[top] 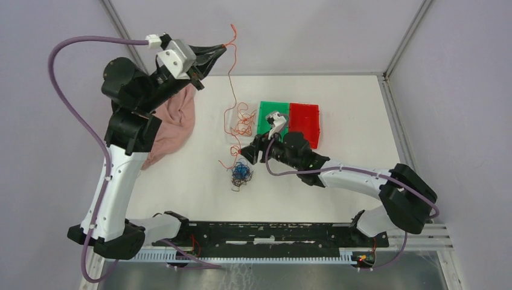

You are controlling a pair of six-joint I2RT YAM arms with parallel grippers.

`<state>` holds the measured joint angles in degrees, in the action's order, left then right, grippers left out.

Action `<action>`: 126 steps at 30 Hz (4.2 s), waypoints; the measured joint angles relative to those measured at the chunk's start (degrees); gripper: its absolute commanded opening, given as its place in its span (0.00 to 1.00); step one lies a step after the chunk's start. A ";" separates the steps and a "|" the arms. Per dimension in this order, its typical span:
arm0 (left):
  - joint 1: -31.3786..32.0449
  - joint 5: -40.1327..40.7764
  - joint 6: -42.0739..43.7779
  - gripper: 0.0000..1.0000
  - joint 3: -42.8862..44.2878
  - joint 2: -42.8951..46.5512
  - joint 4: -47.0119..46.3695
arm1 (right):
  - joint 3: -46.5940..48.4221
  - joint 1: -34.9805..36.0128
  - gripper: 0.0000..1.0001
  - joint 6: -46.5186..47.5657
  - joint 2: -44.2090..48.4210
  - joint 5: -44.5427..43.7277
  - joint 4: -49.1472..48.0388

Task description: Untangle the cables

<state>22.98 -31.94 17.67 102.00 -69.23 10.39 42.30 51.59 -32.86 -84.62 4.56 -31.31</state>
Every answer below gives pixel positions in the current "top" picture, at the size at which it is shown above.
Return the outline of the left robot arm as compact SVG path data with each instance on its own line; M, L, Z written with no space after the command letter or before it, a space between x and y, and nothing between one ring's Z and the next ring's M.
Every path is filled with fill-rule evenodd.
M103 72L101 91L113 110L105 137L107 157L89 213L68 230L68 238L91 247L101 257L134 258L144 246L169 239L177 246L190 238L188 219L171 211L147 218L127 219L137 174L147 159L161 127L158 106L188 85L202 89L202 80L226 52L224 44L194 47L179 40L164 45L157 57L161 66L152 74L119 57Z

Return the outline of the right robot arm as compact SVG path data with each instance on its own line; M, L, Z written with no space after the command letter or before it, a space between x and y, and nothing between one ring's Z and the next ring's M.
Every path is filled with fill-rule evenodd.
M353 218L348 237L357 247L389 230L420 234L427 221L439 215L437 194L406 164L392 169L343 165L316 153L300 132L257 135L240 154L252 165L268 165L270 160L285 164L291 167L290 175L309 186L345 189L380 201Z

